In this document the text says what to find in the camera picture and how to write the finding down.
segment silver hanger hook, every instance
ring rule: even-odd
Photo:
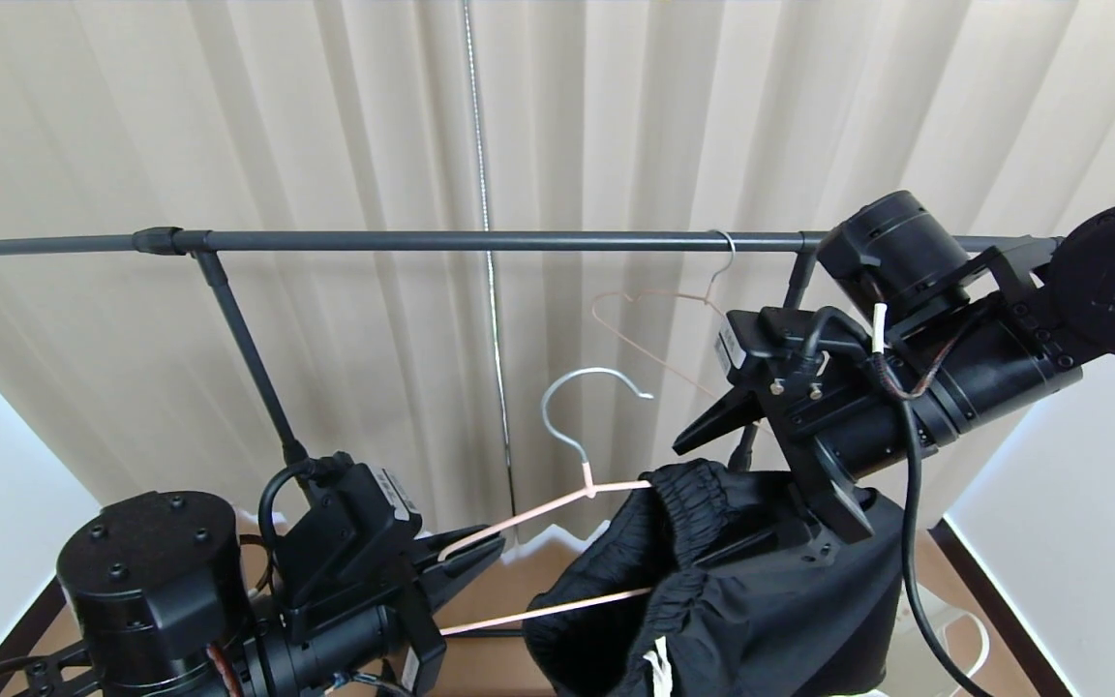
[[[562,441],[566,445],[570,445],[571,447],[574,447],[574,449],[579,451],[580,463],[589,462],[588,451],[583,449],[583,445],[579,441],[575,441],[573,437],[566,436],[565,433],[562,433],[558,430],[558,428],[554,428],[553,423],[549,420],[549,400],[553,398],[554,393],[558,391],[558,388],[561,387],[562,385],[565,385],[568,380],[590,374],[605,374],[614,376],[615,378],[622,380],[622,383],[624,383],[627,387],[631,388],[631,391],[636,393],[636,397],[641,398],[641,400],[651,400],[651,398],[653,398],[653,396],[651,396],[650,393],[643,393],[641,391],[641,389],[636,387],[636,384],[631,383],[631,378],[622,375],[622,371],[614,369],[602,369],[602,367],[593,367],[593,369],[571,370],[569,374],[563,375],[558,379],[555,379],[554,383],[549,386],[549,389],[545,389],[545,396],[540,400],[540,418],[544,419],[545,429],[547,429],[550,434],[553,434],[553,437],[556,437],[558,441]]]
[[[730,259],[726,261],[724,267],[717,269],[716,273],[712,273],[712,278],[708,279],[708,291],[704,292],[705,300],[707,300],[709,296],[712,296],[712,283],[716,283],[716,278],[727,272],[727,270],[730,270],[730,267],[734,265],[735,258],[738,256],[738,248],[735,246],[734,239],[730,238],[730,234],[728,232],[725,232],[723,230],[709,230],[708,232],[715,232],[717,234],[720,234],[721,238],[725,238],[726,242],[730,243]]]

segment brown floor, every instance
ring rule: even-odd
[[[245,553],[246,578],[255,578],[262,559],[253,550]],[[527,601],[536,592],[547,590],[561,569],[570,563],[572,555],[560,546],[545,546],[527,560],[504,567],[493,567],[477,579],[467,591],[452,601],[437,614],[439,627],[475,621],[511,612],[522,612]],[[975,603],[972,594],[949,564],[937,544],[924,534],[917,550],[920,582],[948,603],[960,606],[983,618],[982,610]],[[1026,678],[1025,671],[1009,654],[988,623],[992,638],[987,665],[975,679],[996,696],[1035,696],[1036,689]],[[969,621],[957,622],[949,630],[952,656],[960,665],[972,660],[979,651],[978,632]],[[50,654],[79,638],[76,621],[70,612],[61,612],[49,628],[36,654]],[[4,694],[17,694],[26,687],[21,676],[17,676]],[[340,689],[343,696],[370,696],[372,691],[355,685]],[[523,641],[518,639],[450,639],[443,666],[442,679],[435,697],[533,697],[553,694],[540,670],[527,656]]]

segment black fabric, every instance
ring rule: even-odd
[[[759,552],[701,569],[701,555],[793,516],[791,473],[730,473],[696,459],[642,480],[610,526],[530,609],[651,587],[650,594],[523,623],[532,658],[563,696],[648,696],[642,655],[667,638],[676,694],[818,697],[867,693],[901,591],[902,511],[855,494],[876,534],[832,565],[778,570]]]

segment beige curtain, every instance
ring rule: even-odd
[[[471,3],[496,230],[820,230],[906,187],[948,230],[1065,234],[1115,203],[1115,3]],[[459,3],[0,3],[0,238],[476,230]],[[313,453],[397,473],[429,529],[673,462],[711,403],[592,321],[608,290],[700,294],[720,254],[501,253],[504,462],[483,254],[225,254]],[[791,258],[714,299],[778,304]],[[817,272],[805,306],[841,303]],[[610,300],[651,351],[726,385],[698,303]],[[103,502],[205,488],[253,507],[280,464],[192,261],[0,260],[0,389]],[[1012,422],[928,465],[929,519]],[[724,458],[734,443],[699,454]],[[762,434],[757,466],[782,466]],[[904,477],[873,480],[890,494]],[[620,498],[549,522],[584,534]],[[298,495],[280,509],[295,516]]]

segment clothes hanger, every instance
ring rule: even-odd
[[[607,322],[605,319],[601,317],[600,312],[597,312],[597,303],[600,303],[601,300],[610,296],[623,297],[623,299],[628,303],[636,303],[637,300],[641,299],[641,297],[644,296],[665,296],[665,297],[677,297],[680,300],[698,300],[699,303],[704,303],[705,306],[708,306],[708,308],[712,308],[714,312],[720,314],[721,319],[725,319],[725,312],[723,312],[721,308],[717,308],[716,303],[714,303],[711,299],[712,287],[716,284],[717,277],[720,277],[720,274],[724,274],[725,272],[727,272],[727,270],[730,270],[731,265],[734,265],[734,260],[736,256],[738,256],[738,250],[737,246],[735,246],[734,239],[730,238],[729,233],[726,233],[720,230],[711,230],[708,232],[715,232],[717,234],[720,234],[721,238],[725,238],[725,241],[730,244],[730,259],[726,261],[724,267],[717,269],[716,272],[712,273],[712,278],[708,279],[708,290],[704,291],[704,296],[691,296],[689,294],[689,292],[677,292],[672,290],[641,290],[638,292],[638,294],[636,294],[636,297],[631,297],[622,290],[611,290],[608,292],[601,292],[600,296],[593,297],[591,309],[592,309],[592,318],[595,321],[601,322],[601,327],[604,327],[607,330],[610,330],[611,332],[613,332],[614,336],[619,337],[619,339],[623,340],[628,346],[631,346],[631,348],[637,349],[637,351],[651,358],[651,360],[659,362],[660,366],[662,366],[666,370],[671,371],[671,374],[677,375],[678,377],[685,379],[687,383],[691,385],[695,385],[695,388],[699,389],[700,393],[705,393],[708,395],[708,397],[711,397],[714,398],[714,400],[716,400],[716,398],[718,397],[717,394],[712,393],[711,389],[704,387],[704,385],[700,385],[698,379],[695,379],[694,377],[686,375],[686,372],[682,370],[678,370],[677,367],[673,367],[669,362],[662,360],[660,356],[657,356],[656,354],[649,351],[649,349],[643,348],[634,340],[629,339],[629,337],[624,336],[622,331],[617,329],[617,327],[612,327],[610,322]]]
[[[453,543],[450,546],[447,546],[445,550],[438,553],[437,559],[439,561],[445,560],[446,556],[450,554],[450,552],[455,552],[456,550],[459,550],[462,546],[468,546],[468,544],[474,544],[481,540],[484,540],[485,538],[492,538],[493,534],[497,534],[498,532],[507,530],[511,526],[522,524],[523,521],[532,520],[535,516],[544,515],[544,513],[553,511],[554,509],[560,509],[561,506],[565,506],[566,503],[576,502],[576,500],[584,497],[593,498],[597,497],[597,494],[604,493],[605,491],[623,491],[630,488],[651,487],[650,482],[647,481],[620,481],[620,482],[612,482],[612,484],[597,484],[597,482],[592,480],[592,464],[588,462],[588,451],[583,448],[583,445],[580,442],[576,442],[573,437],[566,436],[565,433],[562,433],[558,430],[558,428],[554,428],[553,423],[549,420],[549,400],[550,398],[553,398],[554,391],[556,391],[559,387],[565,384],[566,380],[590,374],[605,374],[614,376],[615,378],[622,380],[622,383],[624,383],[627,387],[631,388],[631,391],[636,394],[636,397],[641,398],[641,400],[651,400],[651,398],[653,398],[651,394],[642,393],[641,389],[636,387],[636,385],[631,383],[631,378],[628,378],[628,376],[622,375],[622,371],[614,369],[602,369],[602,367],[592,367],[592,369],[572,370],[569,374],[561,376],[561,378],[554,380],[554,383],[549,386],[549,389],[545,390],[545,396],[540,403],[540,415],[541,418],[544,419],[545,429],[547,429],[550,434],[553,434],[553,437],[556,437],[558,441],[562,441],[566,445],[574,447],[574,449],[579,452],[580,465],[583,467],[583,488],[579,488],[578,491],[572,491],[572,493],[563,495],[561,498],[554,498],[550,503],[543,503],[540,506],[532,509],[531,511],[518,513],[517,516],[504,520],[500,522],[500,524],[493,524],[491,526],[487,526],[487,529],[484,529],[473,535],[468,535],[468,538],[464,538]],[[442,636],[462,635],[462,632],[465,631],[473,631],[476,629],[484,629],[487,627],[496,627],[501,626],[502,623],[522,621],[532,618],[541,618],[545,617],[545,614],[553,614],[558,612],[570,612],[570,610],[576,610],[580,608],[590,608],[590,606],[615,603],[615,601],[626,600],[628,598],[634,598],[637,596],[644,596],[648,594],[648,592],[651,592],[651,588],[637,588],[637,590],[633,591],[611,592],[611,594],[608,596],[598,596],[597,598],[575,600],[572,601],[572,603],[550,606],[550,608],[540,608],[536,610],[530,610],[530,612],[518,612],[514,614],[505,614],[505,617],[501,618],[493,618],[471,623],[460,623],[460,626],[456,627],[446,627],[445,629],[442,630]]]
[[[558,428],[554,428],[552,420],[549,420],[549,400],[553,398],[554,393],[558,391],[558,388],[561,387],[562,385],[565,385],[570,379],[574,379],[575,377],[591,375],[591,374],[605,374],[614,376],[615,378],[622,380],[622,383],[624,383],[627,387],[631,388],[631,391],[636,393],[636,397],[641,398],[641,400],[651,400],[651,398],[653,398],[651,394],[643,393],[641,391],[641,389],[636,387],[636,384],[631,383],[631,378],[628,378],[628,376],[620,374],[619,370],[602,369],[602,367],[593,367],[593,369],[572,370],[569,374],[563,375],[559,377],[556,380],[554,380],[554,383],[549,386],[549,389],[545,390],[545,396],[541,398],[540,418],[544,419],[545,429],[550,434],[552,434],[553,437],[556,437],[558,441],[562,441],[566,445],[574,447],[574,449],[579,452],[580,464],[583,467],[583,486],[575,491],[571,491],[570,494],[563,495],[562,498],[554,498],[552,502],[542,503],[540,504],[540,506],[536,506],[535,509],[532,509],[530,511],[524,511],[522,513],[518,513],[518,515],[516,516],[505,519],[504,521],[500,522],[500,524],[488,525],[486,526],[486,529],[475,534],[469,534],[467,535],[467,538],[464,538],[455,543],[452,543],[449,546],[447,546],[445,550],[438,553],[437,555],[438,561],[446,561],[447,556],[450,556],[453,552],[462,550],[462,548],[464,546],[472,546],[473,544],[476,544],[481,540],[484,540],[486,538],[493,538],[493,535],[504,530],[512,529],[512,526],[514,525],[522,524],[522,522],[524,521],[530,521],[535,516],[543,516],[549,511],[554,511],[556,509],[565,506],[566,503],[579,502],[580,498],[594,498],[597,497],[597,494],[602,494],[605,491],[626,491],[630,488],[648,488],[651,486],[646,481],[619,481],[614,482],[613,484],[597,484],[597,482],[592,480],[592,464],[588,462],[588,451],[583,448],[583,445],[579,441],[575,441],[573,437],[566,436],[565,433],[562,433],[558,430]]]

